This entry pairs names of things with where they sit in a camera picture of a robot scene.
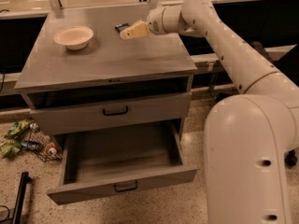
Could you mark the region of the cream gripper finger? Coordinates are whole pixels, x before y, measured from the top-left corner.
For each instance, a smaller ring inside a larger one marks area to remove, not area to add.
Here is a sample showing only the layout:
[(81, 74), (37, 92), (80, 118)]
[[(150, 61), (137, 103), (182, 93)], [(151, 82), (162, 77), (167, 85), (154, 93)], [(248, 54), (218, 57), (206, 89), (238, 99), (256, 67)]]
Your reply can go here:
[(135, 39), (147, 36), (150, 33), (148, 24), (145, 21), (137, 21), (132, 25), (125, 27), (120, 32), (120, 37), (123, 40)]

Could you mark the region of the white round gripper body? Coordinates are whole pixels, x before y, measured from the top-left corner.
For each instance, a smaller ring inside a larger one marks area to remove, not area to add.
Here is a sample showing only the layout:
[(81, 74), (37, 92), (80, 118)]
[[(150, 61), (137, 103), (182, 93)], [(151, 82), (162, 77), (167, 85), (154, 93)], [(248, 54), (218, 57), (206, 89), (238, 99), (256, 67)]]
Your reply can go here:
[(149, 26), (149, 30), (155, 35), (164, 35), (165, 30), (163, 27), (163, 7), (156, 7), (149, 12), (147, 17), (147, 24)]

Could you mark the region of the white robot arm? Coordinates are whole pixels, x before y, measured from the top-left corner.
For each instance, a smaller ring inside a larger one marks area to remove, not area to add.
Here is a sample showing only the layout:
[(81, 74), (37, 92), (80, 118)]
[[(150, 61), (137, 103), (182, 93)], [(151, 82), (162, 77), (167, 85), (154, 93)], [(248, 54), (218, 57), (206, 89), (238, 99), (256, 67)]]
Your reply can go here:
[(219, 17), (210, 0), (156, 7), (123, 39), (203, 36), (238, 93), (210, 110), (204, 129), (209, 224), (292, 224), (285, 154), (299, 146), (299, 88)]

